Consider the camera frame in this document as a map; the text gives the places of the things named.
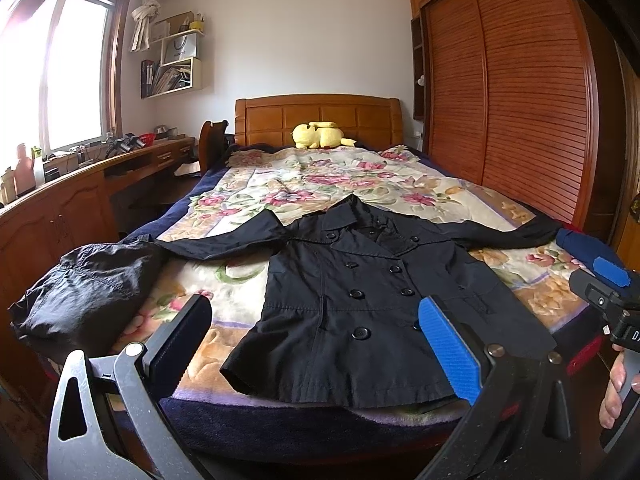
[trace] floral bedspread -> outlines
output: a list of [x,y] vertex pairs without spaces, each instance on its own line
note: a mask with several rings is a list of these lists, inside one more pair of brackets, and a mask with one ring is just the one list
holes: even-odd
[[[428,168],[404,146],[381,153],[346,146],[332,150],[288,148],[274,154],[248,150],[233,154],[228,166],[217,186],[194,197],[188,213],[160,239],[225,233],[264,208],[289,224],[309,212],[327,209],[351,193],[371,205],[433,222],[471,219],[506,231],[532,218],[528,210],[495,191]],[[585,307],[568,286],[570,273],[582,264],[555,243],[471,254],[489,265],[551,332]],[[131,341],[146,340],[162,322],[173,319],[192,294],[203,294],[211,300],[212,326],[174,397],[215,404],[281,406],[237,393],[220,374],[229,352],[260,319],[268,257],[259,253],[204,264],[171,260],[114,350],[120,351]],[[385,422],[431,424],[458,416],[459,409],[454,404],[429,413],[422,413],[419,406],[359,413]]]

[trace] stuffed animal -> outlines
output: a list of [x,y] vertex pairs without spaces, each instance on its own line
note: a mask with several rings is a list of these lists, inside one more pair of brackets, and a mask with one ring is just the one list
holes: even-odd
[[291,134],[296,148],[335,148],[341,144],[351,146],[356,143],[355,140],[345,139],[342,136],[342,130],[339,130],[335,123],[309,123],[299,124]]

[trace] black trench coat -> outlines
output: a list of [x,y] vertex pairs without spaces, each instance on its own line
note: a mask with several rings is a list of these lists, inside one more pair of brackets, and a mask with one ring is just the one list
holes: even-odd
[[453,394],[417,324],[425,296],[439,296],[484,344],[531,358],[552,350],[546,328],[467,251],[539,246],[559,227],[541,214],[510,232],[436,224],[351,195],[286,227],[265,209],[227,234],[156,243],[195,260],[273,250],[260,321],[220,369],[234,389],[378,408]]

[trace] window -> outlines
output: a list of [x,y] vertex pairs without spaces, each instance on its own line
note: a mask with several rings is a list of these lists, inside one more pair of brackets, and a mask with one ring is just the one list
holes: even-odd
[[111,88],[128,3],[46,0],[0,39],[0,173],[21,142],[49,155],[117,126]]

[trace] coat button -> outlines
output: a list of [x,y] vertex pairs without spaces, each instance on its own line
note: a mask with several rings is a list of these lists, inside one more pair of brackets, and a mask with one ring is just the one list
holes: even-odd
[[371,337],[371,330],[363,326],[359,326],[353,331],[351,336],[358,341],[364,341],[365,339],[369,339]]

